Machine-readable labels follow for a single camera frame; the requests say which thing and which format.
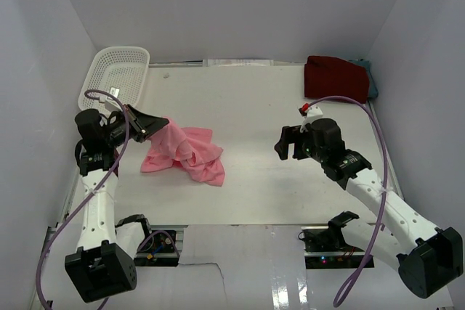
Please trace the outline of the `pink t shirt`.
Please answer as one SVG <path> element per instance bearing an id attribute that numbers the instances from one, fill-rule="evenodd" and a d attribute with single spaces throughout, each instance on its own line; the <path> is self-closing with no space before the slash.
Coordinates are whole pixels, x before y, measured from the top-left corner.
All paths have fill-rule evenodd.
<path id="1" fill-rule="evenodd" d="M 221 187 L 225 181 L 223 149 L 212 138 L 211 129 L 180 127 L 170 120 L 150 137 L 150 148 L 140 171 L 148 174 L 177 167 L 193 181 Z"/>

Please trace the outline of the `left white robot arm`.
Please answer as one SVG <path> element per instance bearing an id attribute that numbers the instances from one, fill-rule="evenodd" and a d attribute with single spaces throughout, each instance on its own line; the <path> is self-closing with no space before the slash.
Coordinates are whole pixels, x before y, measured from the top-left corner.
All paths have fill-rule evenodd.
<path id="1" fill-rule="evenodd" d="M 75 122 L 81 135 L 76 159 L 86 203 L 76 252 L 65 257 L 65 270 L 82 300 L 91 303 L 137 286 L 134 259 L 137 251 L 152 246 L 154 235 L 142 214 L 115 220 L 117 158 L 127 141 L 142 143 L 169 120 L 125 105 L 107 121 L 97 109 L 88 109 Z"/>

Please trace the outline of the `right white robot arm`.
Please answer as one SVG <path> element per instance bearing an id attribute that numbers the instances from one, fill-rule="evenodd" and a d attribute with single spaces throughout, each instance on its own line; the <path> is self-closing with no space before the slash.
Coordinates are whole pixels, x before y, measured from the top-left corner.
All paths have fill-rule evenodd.
<path id="1" fill-rule="evenodd" d="M 426 299 L 464 273 L 464 242 L 452 227 L 439 228 L 388 189 L 360 153 L 346 147 L 337 122 L 304 104 L 301 125 L 284 126 L 275 151 L 281 160 L 311 158 L 324 174 L 376 214 L 374 225 L 351 211 L 334 216 L 323 231 L 305 230 L 303 241 L 329 251 L 364 251 L 360 267 L 376 258 L 395 270 L 403 284 Z"/>

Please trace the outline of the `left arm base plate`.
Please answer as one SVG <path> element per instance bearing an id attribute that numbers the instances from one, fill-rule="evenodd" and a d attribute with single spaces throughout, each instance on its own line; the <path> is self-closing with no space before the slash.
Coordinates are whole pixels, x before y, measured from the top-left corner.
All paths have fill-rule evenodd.
<path id="1" fill-rule="evenodd" d="M 166 229 L 150 238 L 134 259 L 139 267 L 176 267 L 181 252 L 182 235 L 175 229 Z"/>

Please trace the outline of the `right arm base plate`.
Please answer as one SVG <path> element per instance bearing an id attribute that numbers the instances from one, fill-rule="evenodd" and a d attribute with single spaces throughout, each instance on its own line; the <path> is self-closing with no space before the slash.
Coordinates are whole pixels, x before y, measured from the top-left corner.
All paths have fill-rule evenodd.
<path id="1" fill-rule="evenodd" d="M 356 269 L 365 251 L 329 236 L 327 226 L 302 227 L 297 238 L 304 243 L 306 270 Z"/>

